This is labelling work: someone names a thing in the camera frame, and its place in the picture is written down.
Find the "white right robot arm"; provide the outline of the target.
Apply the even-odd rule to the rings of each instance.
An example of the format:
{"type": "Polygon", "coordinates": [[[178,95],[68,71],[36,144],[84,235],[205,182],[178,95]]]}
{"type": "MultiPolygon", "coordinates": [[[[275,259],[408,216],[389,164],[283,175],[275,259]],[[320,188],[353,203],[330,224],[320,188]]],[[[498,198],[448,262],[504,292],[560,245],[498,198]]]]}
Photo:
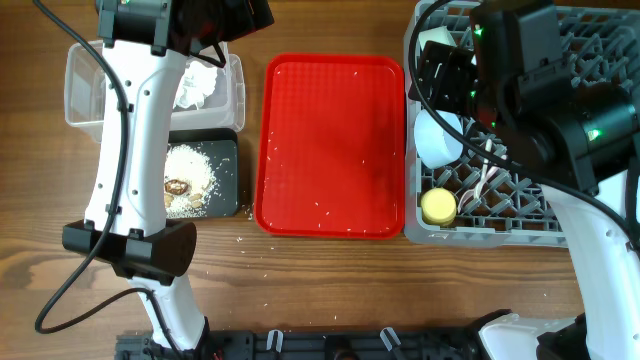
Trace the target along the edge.
{"type": "Polygon", "coordinates": [[[573,85],[551,1],[485,1],[471,50],[410,33],[408,94],[441,122],[465,115],[506,145],[489,161],[537,183],[568,244],[582,315],[486,317],[487,359],[635,359],[639,355],[639,109],[621,86],[573,85]]]}

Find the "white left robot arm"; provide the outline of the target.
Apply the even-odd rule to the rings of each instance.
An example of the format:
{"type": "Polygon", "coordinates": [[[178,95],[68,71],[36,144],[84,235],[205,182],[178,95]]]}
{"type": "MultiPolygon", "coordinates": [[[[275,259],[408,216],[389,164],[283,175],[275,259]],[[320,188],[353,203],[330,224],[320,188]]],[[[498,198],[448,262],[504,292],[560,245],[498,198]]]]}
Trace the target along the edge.
{"type": "Polygon", "coordinates": [[[100,1],[95,54],[106,75],[96,184],[65,248],[109,263],[138,293],[157,354],[201,357],[209,326],[187,269],[196,228],[167,217],[162,198],[176,92],[187,62],[270,26],[264,0],[100,1]]]}

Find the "white tissue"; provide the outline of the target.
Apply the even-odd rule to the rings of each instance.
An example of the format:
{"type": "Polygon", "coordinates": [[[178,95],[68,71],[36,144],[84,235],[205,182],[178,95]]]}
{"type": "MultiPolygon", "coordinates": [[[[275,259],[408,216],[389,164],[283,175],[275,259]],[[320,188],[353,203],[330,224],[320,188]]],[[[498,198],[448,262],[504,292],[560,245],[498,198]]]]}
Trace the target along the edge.
{"type": "Polygon", "coordinates": [[[188,62],[178,85],[174,108],[203,108],[205,100],[215,91],[217,73],[216,67],[207,67],[201,61],[188,62]]]}

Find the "yellow plastic cup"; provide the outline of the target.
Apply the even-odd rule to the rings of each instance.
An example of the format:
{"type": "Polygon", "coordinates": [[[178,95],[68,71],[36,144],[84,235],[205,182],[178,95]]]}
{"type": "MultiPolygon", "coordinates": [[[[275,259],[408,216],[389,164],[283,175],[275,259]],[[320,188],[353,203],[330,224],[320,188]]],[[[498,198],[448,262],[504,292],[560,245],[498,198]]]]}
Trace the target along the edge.
{"type": "Polygon", "coordinates": [[[422,217],[427,224],[447,226],[457,216],[455,196],[444,188],[433,188],[420,199],[422,217]]]}

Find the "green bowl with food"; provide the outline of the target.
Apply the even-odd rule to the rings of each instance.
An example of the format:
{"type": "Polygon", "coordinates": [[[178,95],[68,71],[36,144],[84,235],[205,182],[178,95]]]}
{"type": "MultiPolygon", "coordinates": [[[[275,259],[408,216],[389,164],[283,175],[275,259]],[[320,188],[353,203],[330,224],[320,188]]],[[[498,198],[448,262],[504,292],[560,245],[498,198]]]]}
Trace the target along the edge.
{"type": "Polygon", "coordinates": [[[448,46],[456,46],[456,42],[446,26],[431,28],[429,30],[424,30],[419,33],[418,43],[420,45],[421,50],[425,48],[426,44],[429,41],[448,45],[448,46]]]}

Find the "light blue bowl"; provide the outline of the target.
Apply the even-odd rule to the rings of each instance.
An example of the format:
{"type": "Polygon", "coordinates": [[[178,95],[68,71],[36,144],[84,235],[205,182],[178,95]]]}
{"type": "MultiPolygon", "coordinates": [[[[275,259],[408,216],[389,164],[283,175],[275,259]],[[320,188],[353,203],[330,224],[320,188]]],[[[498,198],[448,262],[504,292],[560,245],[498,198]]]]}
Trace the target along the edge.
{"type": "Polygon", "coordinates": [[[426,111],[421,110],[414,124],[416,152],[429,169],[437,169],[457,161],[463,145],[447,133],[426,111]]]}

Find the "white plastic spoon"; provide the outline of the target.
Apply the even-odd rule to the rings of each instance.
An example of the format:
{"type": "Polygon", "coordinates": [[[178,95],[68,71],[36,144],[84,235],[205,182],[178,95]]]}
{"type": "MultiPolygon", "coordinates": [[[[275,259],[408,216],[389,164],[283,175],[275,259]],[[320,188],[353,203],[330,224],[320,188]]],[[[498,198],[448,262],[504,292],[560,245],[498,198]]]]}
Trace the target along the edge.
{"type": "Polygon", "coordinates": [[[468,203],[471,200],[475,200],[475,198],[473,197],[473,189],[474,187],[470,190],[467,190],[466,192],[463,193],[463,195],[460,198],[460,201],[458,202],[457,205],[457,210],[459,213],[462,212],[464,206],[466,203],[468,203]]]}
{"type": "Polygon", "coordinates": [[[473,197],[475,199],[480,198],[484,186],[487,184],[490,178],[495,175],[497,170],[497,167],[489,166],[489,161],[487,159],[483,161],[480,179],[473,189],[473,197]]]}

